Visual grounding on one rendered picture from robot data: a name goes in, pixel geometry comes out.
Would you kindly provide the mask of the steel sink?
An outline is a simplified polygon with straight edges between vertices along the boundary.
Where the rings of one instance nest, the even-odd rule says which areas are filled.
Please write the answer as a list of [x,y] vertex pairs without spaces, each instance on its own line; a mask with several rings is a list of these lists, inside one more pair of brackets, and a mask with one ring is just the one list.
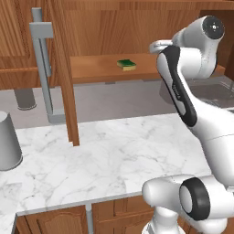
[[[187,85],[191,92],[201,101],[222,109],[234,110],[234,83],[227,77],[221,76],[207,80],[188,80]],[[176,107],[163,82],[160,85],[159,98],[158,112],[160,114],[176,112]]]

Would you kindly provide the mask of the wooden base cupboard door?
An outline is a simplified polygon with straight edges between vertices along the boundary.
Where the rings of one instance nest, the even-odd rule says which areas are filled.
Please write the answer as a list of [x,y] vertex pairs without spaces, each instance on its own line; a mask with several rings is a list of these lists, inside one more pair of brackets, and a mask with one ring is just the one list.
[[18,217],[15,234],[88,234],[86,209],[69,207]]
[[142,196],[104,201],[91,207],[94,234],[142,234],[154,214]]

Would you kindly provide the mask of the grey tapered canister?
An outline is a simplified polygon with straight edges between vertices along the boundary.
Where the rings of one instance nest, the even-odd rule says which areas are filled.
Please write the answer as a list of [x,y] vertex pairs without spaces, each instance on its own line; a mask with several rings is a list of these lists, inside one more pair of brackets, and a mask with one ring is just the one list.
[[0,171],[16,168],[23,155],[9,113],[0,111]]

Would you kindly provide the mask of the small grey cylinder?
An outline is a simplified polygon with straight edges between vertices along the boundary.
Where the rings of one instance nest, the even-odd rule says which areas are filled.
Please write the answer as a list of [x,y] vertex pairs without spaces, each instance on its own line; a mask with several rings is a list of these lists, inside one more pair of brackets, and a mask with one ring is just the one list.
[[14,93],[19,110],[28,111],[34,109],[37,106],[32,89],[14,90]]

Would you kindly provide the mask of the wooden cabinet door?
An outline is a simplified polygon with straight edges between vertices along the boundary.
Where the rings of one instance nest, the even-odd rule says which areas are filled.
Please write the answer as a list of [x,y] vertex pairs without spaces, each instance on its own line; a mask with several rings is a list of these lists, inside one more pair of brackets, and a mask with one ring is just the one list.
[[48,0],[48,11],[53,27],[56,71],[58,73],[58,82],[62,92],[68,138],[74,146],[79,146],[80,138],[69,60],[69,49],[66,39],[63,0]]

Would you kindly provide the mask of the wooden wall cabinet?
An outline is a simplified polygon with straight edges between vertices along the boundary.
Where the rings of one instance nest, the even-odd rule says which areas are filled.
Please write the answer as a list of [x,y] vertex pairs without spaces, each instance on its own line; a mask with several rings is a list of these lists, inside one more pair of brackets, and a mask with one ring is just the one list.
[[[214,15],[226,28],[218,64],[227,65],[234,44],[234,0],[63,0],[66,39],[75,83],[152,79],[149,44],[168,39],[199,16]],[[48,0],[0,0],[0,90],[40,85],[29,24],[32,7],[41,7],[51,22]],[[48,41],[52,75],[59,85],[53,38]],[[117,61],[129,59],[135,70],[123,71]]]

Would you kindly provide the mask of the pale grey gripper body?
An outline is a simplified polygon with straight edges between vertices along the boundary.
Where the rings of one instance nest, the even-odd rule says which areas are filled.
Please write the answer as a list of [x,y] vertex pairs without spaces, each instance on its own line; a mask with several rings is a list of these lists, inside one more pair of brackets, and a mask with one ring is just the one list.
[[170,39],[156,40],[149,45],[149,53],[159,54],[162,50],[172,45],[173,45],[173,41]]

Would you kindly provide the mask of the green and yellow sponge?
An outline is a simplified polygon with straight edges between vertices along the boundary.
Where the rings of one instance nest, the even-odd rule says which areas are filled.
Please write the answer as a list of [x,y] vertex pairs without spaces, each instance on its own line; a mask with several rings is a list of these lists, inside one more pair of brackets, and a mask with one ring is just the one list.
[[123,71],[130,71],[136,69],[136,64],[129,59],[122,59],[117,61],[117,66]]

